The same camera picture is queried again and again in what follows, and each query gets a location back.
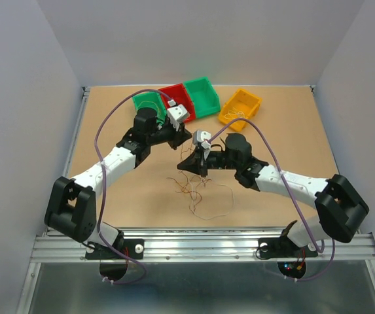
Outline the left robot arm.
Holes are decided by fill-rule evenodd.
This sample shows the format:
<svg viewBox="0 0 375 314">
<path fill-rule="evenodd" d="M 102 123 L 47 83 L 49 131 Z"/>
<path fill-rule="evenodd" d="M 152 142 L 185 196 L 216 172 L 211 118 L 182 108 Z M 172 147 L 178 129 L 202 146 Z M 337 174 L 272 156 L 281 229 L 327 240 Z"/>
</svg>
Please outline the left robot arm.
<svg viewBox="0 0 375 314">
<path fill-rule="evenodd" d="M 54 182 L 45 224 L 76 242 L 100 244 L 108 257 L 118 257 L 123 252 L 122 232 L 101 221 L 97 199 L 104 197 L 104 191 L 123 174 L 139 166 L 151 147 L 168 143 L 176 149 L 190 139 L 192 135 L 184 125 L 188 116 L 183 105 L 176 105 L 167 110 L 164 123 L 159 124 L 154 109 L 139 109 L 133 126 L 108 155 L 86 171 Z"/>
</svg>

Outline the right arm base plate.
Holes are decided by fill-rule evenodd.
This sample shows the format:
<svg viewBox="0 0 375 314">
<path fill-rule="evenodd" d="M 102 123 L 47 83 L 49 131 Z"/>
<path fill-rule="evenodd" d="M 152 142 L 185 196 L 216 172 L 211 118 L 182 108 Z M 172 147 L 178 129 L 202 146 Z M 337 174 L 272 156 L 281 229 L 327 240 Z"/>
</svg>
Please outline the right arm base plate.
<svg viewBox="0 0 375 314">
<path fill-rule="evenodd" d="M 308 246 L 298 247 L 287 237 L 263 237 L 258 240 L 255 256 L 260 260 L 271 258 L 298 258 L 318 257 L 316 251 L 309 250 Z"/>
</svg>

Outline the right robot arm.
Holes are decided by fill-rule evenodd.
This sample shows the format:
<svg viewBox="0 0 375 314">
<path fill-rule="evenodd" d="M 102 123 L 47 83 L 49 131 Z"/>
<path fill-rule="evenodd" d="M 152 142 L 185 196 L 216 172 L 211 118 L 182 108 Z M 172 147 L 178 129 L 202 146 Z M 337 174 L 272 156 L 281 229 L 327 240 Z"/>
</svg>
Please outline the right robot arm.
<svg viewBox="0 0 375 314">
<path fill-rule="evenodd" d="M 364 199 L 344 176 L 311 178 L 280 171 L 255 158 L 251 144 L 239 133 L 229 134 L 220 150 L 212 150 L 205 141 L 196 143 L 177 168 L 201 177 L 207 177 L 210 169 L 233 170 L 235 180 L 245 188 L 290 197 L 316 210 L 316 216 L 306 221 L 290 222 L 279 237 L 261 239 L 257 251 L 261 259 L 296 257 L 312 241 L 349 243 L 369 212 Z"/>
</svg>

